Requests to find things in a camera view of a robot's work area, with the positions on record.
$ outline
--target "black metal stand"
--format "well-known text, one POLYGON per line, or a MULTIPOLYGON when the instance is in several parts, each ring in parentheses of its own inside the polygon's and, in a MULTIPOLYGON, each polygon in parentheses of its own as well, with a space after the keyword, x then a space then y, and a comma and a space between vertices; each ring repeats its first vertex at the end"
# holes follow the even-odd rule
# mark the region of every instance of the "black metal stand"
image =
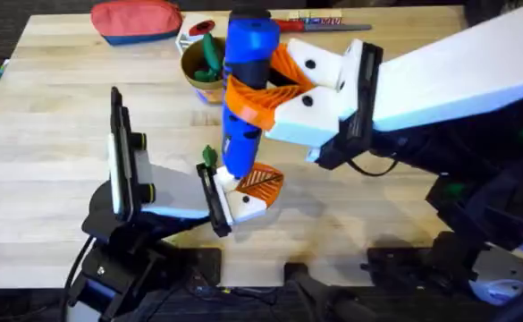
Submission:
POLYGON ((124 223, 112 211, 110 184, 92 196, 82 230, 97 238, 69 291, 69 305, 84 302, 110 321, 135 310, 148 292, 168 290, 191 279, 203 285, 220 281, 219 249, 179 249, 164 237, 208 221, 139 213, 124 223))

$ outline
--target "black mount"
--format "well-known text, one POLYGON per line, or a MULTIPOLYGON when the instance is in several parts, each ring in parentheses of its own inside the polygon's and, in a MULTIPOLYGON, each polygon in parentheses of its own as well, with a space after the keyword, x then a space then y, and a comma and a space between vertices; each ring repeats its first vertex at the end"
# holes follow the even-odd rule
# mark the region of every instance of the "black mount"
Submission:
POLYGON ((128 108, 122 105, 117 88, 112 89, 111 129, 117 164, 111 180, 117 182, 119 212, 115 214, 113 204, 112 183, 116 182, 103 183, 94 192, 89 215, 82 223, 82 231, 96 241, 68 292, 71 307, 81 301, 105 322, 135 310, 149 292, 189 280, 204 286, 219 284, 221 250, 180 249, 163 238, 210 220, 218 234, 227 225, 221 206, 212 211, 210 199, 219 204, 219 197, 213 185, 214 170, 204 165, 198 166, 204 189, 206 184, 214 187, 207 195, 209 217, 182 219, 142 211, 143 203, 154 200, 155 187, 138 182, 134 150, 146 149, 147 139, 145 134, 131 131, 128 108))

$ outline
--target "green object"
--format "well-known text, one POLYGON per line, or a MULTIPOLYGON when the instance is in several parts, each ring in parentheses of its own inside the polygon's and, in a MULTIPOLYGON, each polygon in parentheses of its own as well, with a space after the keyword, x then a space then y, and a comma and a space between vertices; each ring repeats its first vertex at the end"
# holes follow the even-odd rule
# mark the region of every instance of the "green object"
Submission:
POLYGON ((466 186, 462 183, 450 183, 446 186, 445 191, 448 193, 448 196, 458 198, 465 188, 466 186))
POLYGON ((214 82, 217 81, 217 72, 214 72, 214 70, 210 69, 209 71, 195 71, 193 73, 193 78, 196 81, 201 82, 214 82))
POLYGON ((214 37, 208 32, 203 38, 204 57, 210 70, 220 74, 222 71, 222 60, 220 59, 219 50, 215 46, 214 37))
POLYGON ((215 152, 215 149, 210 147, 209 145, 204 148, 204 150, 201 152, 201 155, 204 158, 204 161, 206 163, 206 166, 210 166, 215 168, 217 164, 217 152, 215 152))

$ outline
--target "black knob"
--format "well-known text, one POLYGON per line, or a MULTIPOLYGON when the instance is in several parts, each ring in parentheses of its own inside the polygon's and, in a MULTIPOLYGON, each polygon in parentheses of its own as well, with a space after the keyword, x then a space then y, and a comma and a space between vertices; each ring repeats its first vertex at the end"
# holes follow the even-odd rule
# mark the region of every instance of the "black knob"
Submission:
POLYGON ((156 186, 153 183, 141 184, 138 194, 141 203, 152 203, 156 201, 156 186))
POLYGON ((132 133, 130 135, 130 146, 136 150, 145 151, 148 146, 146 133, 132 133))

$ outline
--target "green vegetable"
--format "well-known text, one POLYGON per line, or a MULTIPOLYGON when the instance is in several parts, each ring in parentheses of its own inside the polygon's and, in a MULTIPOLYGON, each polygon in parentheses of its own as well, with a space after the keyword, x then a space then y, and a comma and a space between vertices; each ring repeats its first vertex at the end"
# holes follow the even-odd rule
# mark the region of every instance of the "green vegetable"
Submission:
POLYGON ((214 82, 217 81, 217 73, 214 70, 209 71, 195 71, 193 73, 193 79, 201 82, 214 82))
POLYGON ((201 152, 201 155, 204 158, 204 162, 207 166, 216 168, 217 164, 217 152, 215 152, 215 149, 210 147, 209 145, 206 145, 206 148, 201 152))
POLYGON ((217 74, 222 71, 222 60, 219 56, 219 51, 215 46, 214 37, 208 32, 203 38, 204 57, 206 58, 209 68, 214 70, 217 74))

